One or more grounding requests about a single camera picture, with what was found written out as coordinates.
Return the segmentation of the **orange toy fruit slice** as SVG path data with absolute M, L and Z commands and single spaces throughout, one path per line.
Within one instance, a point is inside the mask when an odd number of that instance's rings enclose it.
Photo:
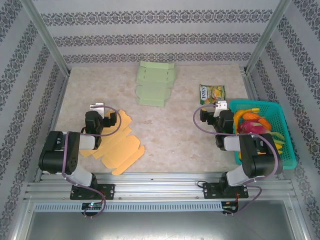
M 272 125 L 264 117 L 260 117 L 258 122 L 268 131 L 272 130 Z

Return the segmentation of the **aluminium frame post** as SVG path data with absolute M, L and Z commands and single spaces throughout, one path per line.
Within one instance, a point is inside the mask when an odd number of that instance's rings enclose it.
M 33 0 L 20 0 L 23 8 L 26 10 L 28 16 L 36 27 L 40 34 L 43 42 L 46 44 L 50 53 L 52 54 L 55 62 L 59 69 L 62 71 L 65 77 L 70 75 L 71 70 L 69 69 L 63 55 L 61 54 L 53 36 L 51 35 L 48 27 L 46 26 L 41 14 L 38 12 Z
M 285 14 L 288 6 L 292 0 L 279 0 L 277 7 L 275 8 L 273 14 L 270 17 L 269 22 L 266 25 L 265 30 L 263 31 L 260 39 L 257 42 L 256 47 L 254 48 L 248 63 L 244 68 L 240 70 L 242 75 L 248 75 L 254 68 L 256 62 L 259 60 L 265 46 L 269 42 L 271 36 L 273 35 L 277 25 L 279 24 L 281 18 Z

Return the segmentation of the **pink toy dragon fruit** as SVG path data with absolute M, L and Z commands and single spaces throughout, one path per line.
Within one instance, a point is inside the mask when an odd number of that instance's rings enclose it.
M 270 134 L 277 138 L 277 139 L 275 138 L 273 139 L 285 142 L 285 137 L 282 134 L 280 134 L 279 132 L 269 131 L 265 129 L 258 121 L 244 120 L 241 124 L 238 124 L 237 131 L 240 134 L 249 134 L 249 133 L 253 133 L 257 135 Z

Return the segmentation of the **aluminium mounting rail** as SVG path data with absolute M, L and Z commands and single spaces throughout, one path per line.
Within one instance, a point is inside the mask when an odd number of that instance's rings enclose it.
M 220 172 L 166 172 L 124 173 L 112 175 L 98 173 L 102 184 L 114 184 L 114 201 L 123 202 L 185 202 L 202 201 L 201 181 L 213 183 L 221 177 Z M 255 183 L 262 192 L 259 200 L 288 200 L 297 197 L 291 180 L 282 175 L 272 176 Z M 67 202 L 72 186 L 60 175 L 42 174 L 39 182 L 27 184 L 23 200 L 30 202 Z

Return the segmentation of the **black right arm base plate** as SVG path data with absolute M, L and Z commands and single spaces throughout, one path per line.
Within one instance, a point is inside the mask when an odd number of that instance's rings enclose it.
M 205 199 L 248 199 L 249 194 L 246 187 L 222 186 L 220 183 L 205 182 L 203 184 L 203 195 Z

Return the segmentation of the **grey metal panel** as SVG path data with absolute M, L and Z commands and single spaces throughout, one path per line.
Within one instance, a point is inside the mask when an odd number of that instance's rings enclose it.
M 296 240 L 279 210 L 225 217 L 217 212 L 36 212 L 26 240 Z

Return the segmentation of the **green paper box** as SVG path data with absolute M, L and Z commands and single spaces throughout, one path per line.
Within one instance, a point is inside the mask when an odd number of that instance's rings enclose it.
M 139 105 L 164 107 L 176 80 L 174 63 L 141 61 L 137 71 L 136 101 Z

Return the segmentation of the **yellow toy banana bunch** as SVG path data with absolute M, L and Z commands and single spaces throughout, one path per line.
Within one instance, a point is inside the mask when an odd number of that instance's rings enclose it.
M 277 140 L 277 139 L 273 139 L 273 141 L 275 143 L 275 146 L 276 146 L 276 149 L 277 149 L 278 153 L 281 155 L 283 153 L 282 148 L 283 148 L 283 145 L 285 143 L 283 141 L 280 141 L 280 140 Z M 237 156 L 238 156 L 238 159 L 241 161 L 242 160 L 242 155 L 241 155 L 240 152 L 238 152 Z

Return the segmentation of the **orange paper box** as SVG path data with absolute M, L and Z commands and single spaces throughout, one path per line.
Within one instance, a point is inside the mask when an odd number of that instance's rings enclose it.
M 102 130 L 102 134 L 106 135 L 119 128 L 116 133 L 102 137 L 98 149 L 80 151 L 83 157 L 100 159 L 106 168 L 112 170 L 113 175 L 122 174 L 145 153 L 145 146 L 131 134 L 129 125 L 132 119 L 122 109 L 119 114 L 122 121 L 118 120 L 114 126 Z

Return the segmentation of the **teal plastic basket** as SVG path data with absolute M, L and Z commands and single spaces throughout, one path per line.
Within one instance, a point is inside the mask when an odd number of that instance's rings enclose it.
M 229 104 L 229 109 L 234 114 L 239 110 L 252 108 L 259 108 L 259 112 L 257 114 L 260 117 L 265 118 L 271 124 L 272 132 L 278 132 L 284 136 L 285 141 L 282 148 L 283 153 L 280 154 L 280 158 L 283 163 L 283 169 L 293 170 L 297 166 L 297 160 L 281 106 L 275 102 L 244 99 L 233 100 Z

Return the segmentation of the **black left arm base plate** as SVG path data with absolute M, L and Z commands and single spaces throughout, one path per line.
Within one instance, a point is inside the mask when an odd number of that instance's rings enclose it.
M 114 184 L 98 184 L 95 188 L 102 193 L 106 200 L 113 200 L 115 194 Z M 72 185 L 70 197 L 71 200 L 102 200 L 102 196 L 92 190 Z

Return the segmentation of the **single yellow toy banana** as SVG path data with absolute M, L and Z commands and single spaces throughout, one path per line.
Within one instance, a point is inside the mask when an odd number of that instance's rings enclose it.
M 245 113 L 255 113 L 257 114 L 260 111 L 259 108 L 250 108 L 250 109 L 241 109 L 238 110 L 234 116 L 233 116 L 233 123 L 234 123 L 234 129 L 235 129 L 235 133 L 238 133 L 238 126 L 239 126 L 239 121 L 240 118 L 245 114 Z

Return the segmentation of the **green yellow candy bag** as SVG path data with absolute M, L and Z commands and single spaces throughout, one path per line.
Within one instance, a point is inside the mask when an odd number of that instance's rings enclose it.
M 200 104 L 210 105 L 226 99 L 224 85 L 199 85 Z

